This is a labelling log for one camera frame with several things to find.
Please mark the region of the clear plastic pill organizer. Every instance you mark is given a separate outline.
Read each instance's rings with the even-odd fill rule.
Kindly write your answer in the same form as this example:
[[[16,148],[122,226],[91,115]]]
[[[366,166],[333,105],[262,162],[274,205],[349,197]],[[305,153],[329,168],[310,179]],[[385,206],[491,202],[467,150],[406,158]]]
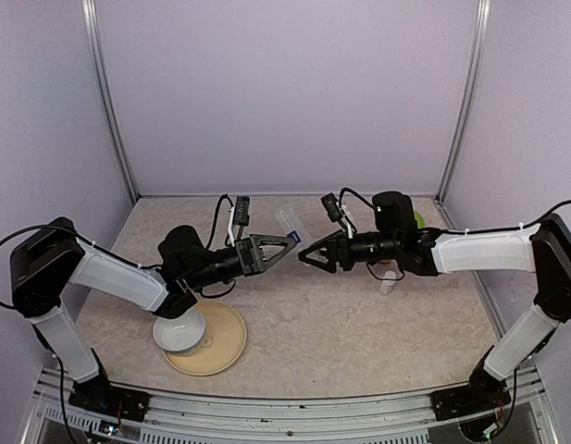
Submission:
[[[310,246],[313,241],[312,237],[302,222],[302,219],[293,208],[285,207],[277,210],[275,212],[275,218],[285,234],[296,242],[300,250]]]

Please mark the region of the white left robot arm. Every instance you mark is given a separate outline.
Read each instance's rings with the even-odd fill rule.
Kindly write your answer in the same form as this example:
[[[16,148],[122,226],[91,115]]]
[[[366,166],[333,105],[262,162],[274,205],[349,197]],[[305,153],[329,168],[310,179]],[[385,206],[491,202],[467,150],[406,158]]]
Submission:
[[[161,319],[184,317],[192,327],[204,320],[196,308],[196,292],[263,274],[295,247],[289,237],[251,234],[212,251],[194,227],[182,225],[159,244],[161,266],[148,268],[84,239],[66,217],[32,232],[10,254],[12,304],[73,381],[83,383],[83,398],[101,412],[118,403],[118,390],[103,379],[106,372],[99,358],[69,316],[62,302],[66,287],[100,291]]]

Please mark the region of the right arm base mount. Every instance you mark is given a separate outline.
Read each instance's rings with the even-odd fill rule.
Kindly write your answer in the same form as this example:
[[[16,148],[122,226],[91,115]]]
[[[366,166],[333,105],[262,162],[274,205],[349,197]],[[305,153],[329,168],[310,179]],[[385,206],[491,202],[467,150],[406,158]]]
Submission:
[[[512,401],[504,380],[495,379],[482,368],[476,369],[464,385],[435,390],[429,398],[437,421],[485,412]]]

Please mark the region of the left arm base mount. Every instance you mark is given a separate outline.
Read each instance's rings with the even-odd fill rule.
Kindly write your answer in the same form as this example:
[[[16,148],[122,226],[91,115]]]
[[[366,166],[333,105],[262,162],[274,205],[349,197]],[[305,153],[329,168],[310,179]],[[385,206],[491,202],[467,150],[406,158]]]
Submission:
[[[112,385],[106,379],[74,382],[68,403],[86,411],[142,423],[150,395],[132,388]]]

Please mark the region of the white pill bottle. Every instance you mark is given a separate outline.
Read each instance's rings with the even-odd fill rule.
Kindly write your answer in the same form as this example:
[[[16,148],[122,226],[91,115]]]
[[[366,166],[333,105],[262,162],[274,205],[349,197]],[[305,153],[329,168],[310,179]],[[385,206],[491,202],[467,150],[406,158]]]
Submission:
[[[380,281],[380,293],[389,294],[393,290],[397,277],[397,274],[393,270],[386,271]]]

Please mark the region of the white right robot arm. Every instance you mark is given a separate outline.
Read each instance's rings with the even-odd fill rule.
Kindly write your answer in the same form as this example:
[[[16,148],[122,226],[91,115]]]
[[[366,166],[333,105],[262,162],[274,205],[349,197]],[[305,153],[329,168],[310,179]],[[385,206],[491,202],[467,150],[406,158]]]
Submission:
[[[557,328],[571,320],[571,230],[557,214],[511,228],[451,231],[406,223],[348,236],[335,231],[303,249],[299,260],[334,274],[358,264],[393,261],[405,273],[434,278],[462,272],[512,279],[526,290],[519,313],[479,361],[465,385],[462,401],[484,409],[505,380],[541,350]]]

